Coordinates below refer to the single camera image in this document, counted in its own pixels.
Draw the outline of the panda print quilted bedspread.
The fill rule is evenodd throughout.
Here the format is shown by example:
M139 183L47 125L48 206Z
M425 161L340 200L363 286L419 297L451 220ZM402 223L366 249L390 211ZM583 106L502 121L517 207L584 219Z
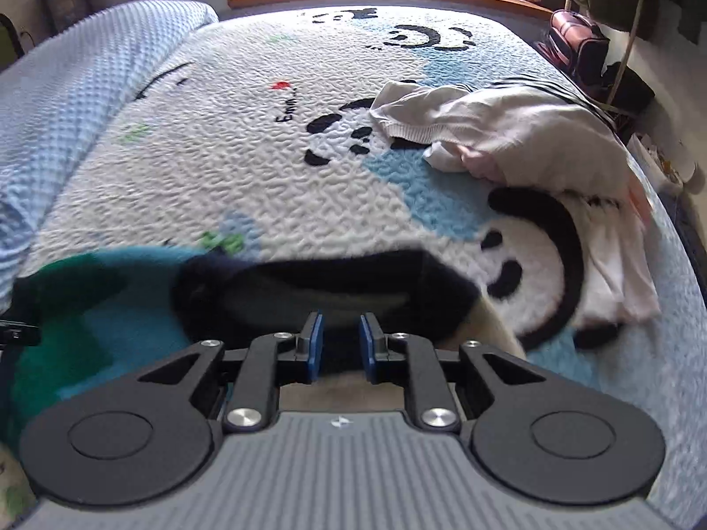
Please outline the panda print quilted bedspread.
M517 356L635 405L665 458L643 498L542 503L503 487L454 434L385 410L288 410L224 437L194 479L127 507L78 507L32 488L25 529L676 529L706 513L706 305L682 243L651 205L659 314L581 327L584 245L569 207L426 164L369 110L389 83L477 91L505 81L575 87L503 25L369 6L253 15L200 27L108 123L62 189L17 278L95 251L220 251L255 263L421 249L488 294Z

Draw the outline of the green chair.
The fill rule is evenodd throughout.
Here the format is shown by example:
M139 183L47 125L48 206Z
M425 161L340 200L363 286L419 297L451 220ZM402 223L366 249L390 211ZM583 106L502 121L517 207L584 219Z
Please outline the green chair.
M5 71L24 54L15 26L7 15L0 15L0 71Z

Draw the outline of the pink backpack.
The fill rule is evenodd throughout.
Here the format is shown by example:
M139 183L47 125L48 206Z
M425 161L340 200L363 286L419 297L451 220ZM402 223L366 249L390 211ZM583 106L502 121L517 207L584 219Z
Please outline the pink backpack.
M576 83L601 82L610 41L592 20L573 11L555 11L542 44L547 58Z

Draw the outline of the dark framed picture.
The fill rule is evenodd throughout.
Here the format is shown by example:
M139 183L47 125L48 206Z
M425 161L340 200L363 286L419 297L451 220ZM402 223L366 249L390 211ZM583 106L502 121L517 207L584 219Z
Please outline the dark framed picture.
M53 36L95 12L91 0L39 0Z

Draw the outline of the light blue dotted blanket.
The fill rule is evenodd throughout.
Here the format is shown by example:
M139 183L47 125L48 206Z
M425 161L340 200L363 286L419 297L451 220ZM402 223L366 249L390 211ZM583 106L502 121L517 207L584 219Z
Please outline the light blue dotted blanket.
M216 11L190 0L108 8L1 74L1 304L56 197L108 123Z

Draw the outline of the green navy knit cardigan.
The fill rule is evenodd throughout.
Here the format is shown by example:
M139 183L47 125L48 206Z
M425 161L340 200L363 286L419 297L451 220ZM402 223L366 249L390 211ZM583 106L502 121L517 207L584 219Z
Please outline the green navy knit cardigan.
M347 258L255 263L220 251L127 248L46 265L15 280L8 322L39 343L1 357L1 439L56 402L156 363L201 340L230 349L323 315L320 377L290 385L288 410L385 410L401 392L363 377L358 319L423 336L440 349L467 340L523 356L521 342L476 282L421 249Z

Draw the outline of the white and pink garment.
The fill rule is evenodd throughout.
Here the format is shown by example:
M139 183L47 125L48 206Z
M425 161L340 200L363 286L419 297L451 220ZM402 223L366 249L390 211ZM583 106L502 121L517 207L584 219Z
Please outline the white and pink garment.
M643 245L651 205L626 147L578 98L510 81L477 91L389 83L369 116L389 138L424 145L437 171L539 189L567 204L584 245L579 326L659 314Z

